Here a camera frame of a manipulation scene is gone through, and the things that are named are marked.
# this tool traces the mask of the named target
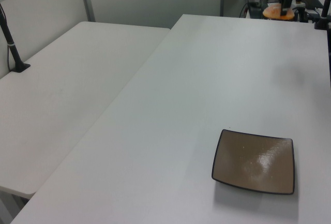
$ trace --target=tabletop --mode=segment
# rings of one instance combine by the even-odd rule
[[[3,77],[0,190],[30,198],[168,32],[82,22]]]
[[[327,223],[330,124],[325,31],[184,15],[13,224]],[[214,181],[223,129],[293,139],[295,193]]]

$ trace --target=brown plate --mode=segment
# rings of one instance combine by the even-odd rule
[[[263,193],[294,193],[292,139],[223,130],[216,148],[212,178]]]

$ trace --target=black stand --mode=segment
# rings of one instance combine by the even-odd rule
[[[321,18],[315,23],[315,29],[318,30],[328,30],[329,20],[327,19],[327,12],[329,11],[330,0],[325,0],[323,5],[323,10]]]
[[[30,67],[30,65],[25,64],[22,62],[19,53],[16,49],[15,43],[12,39],[12,36],[10,34],[8,25],[7,25],[7,21],[6,18],[4,16],[4,13],[1,11],[0,9],[0,26],[2,31],[4,32],[5,38],[7,40],[7,44],[10,48],[11,54],[15,60],[15,69],[12,70],[14,72],[23,72],[25,69],[27,69],[28,67]]]

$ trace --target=ceramic plate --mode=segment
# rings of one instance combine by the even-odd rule
[[[293,141],[223,130],[212,178],[238,188],[291,195],[294,192]]]

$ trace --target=yellow object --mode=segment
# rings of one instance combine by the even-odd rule
[[[291,21],[294,19],[294,12],[291,8],[289,8],[286,16],[280,15],[280,9],[281,9],[280,3],[272,4],[263,11],[263,15],[266,18],[272,20]]]

